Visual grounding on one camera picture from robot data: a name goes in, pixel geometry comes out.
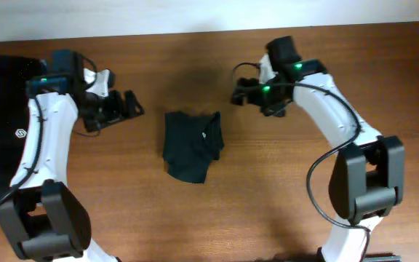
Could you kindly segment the dark green t-shirt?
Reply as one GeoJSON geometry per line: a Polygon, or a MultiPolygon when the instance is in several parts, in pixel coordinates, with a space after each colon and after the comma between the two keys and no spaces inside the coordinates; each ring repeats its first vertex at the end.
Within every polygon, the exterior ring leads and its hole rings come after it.
{"type": "Polygon", "coordinates": [[[191,116],[165,114],[163,159],[167,173],[186,183],[204,183],[211,163],[224,148],[221,113],[191,116]]]}

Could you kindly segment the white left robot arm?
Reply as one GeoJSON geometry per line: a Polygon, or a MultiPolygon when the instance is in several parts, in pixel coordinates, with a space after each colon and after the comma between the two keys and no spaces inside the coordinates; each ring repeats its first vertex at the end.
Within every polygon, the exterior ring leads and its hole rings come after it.
{"type": "Polygon", "coordinates": [[[98,70],[79,52],[51,54],[38,76],[25,84],[29,126],[22,158],[0,198],[0,227],[15,255],[32,261],[118,261],[92,238],[89,214],[68,188],[71,134],[82,119],[85,136],[142,116],[131,90],[113,89],[115,75],[98,70]]]}

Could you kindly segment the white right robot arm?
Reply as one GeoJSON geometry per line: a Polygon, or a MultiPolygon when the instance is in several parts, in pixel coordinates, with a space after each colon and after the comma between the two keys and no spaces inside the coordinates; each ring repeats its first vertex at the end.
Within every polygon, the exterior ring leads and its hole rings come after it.
{"type": "Polygon", "coordinates": [[[327,241],[314,254],[292,255],[289,261],[401,261],[393,253],[368,254],[375,227],[401,204],[404,194],[405,150],[395,136],[371,127],[341,94],[332,75],[318,59],[304,60],[293,38],[267,43],[255,64],[256,79],[240,78],[231,103],[257,105],[264,116],[282,117],[295,103],[314,121],[331,149],[308,169],[306,191],[315,210],[332,228],[327,241]],[[328,185],[336,216],[328,216],[314,198],[314,170],[335,157],[328,185]]]}

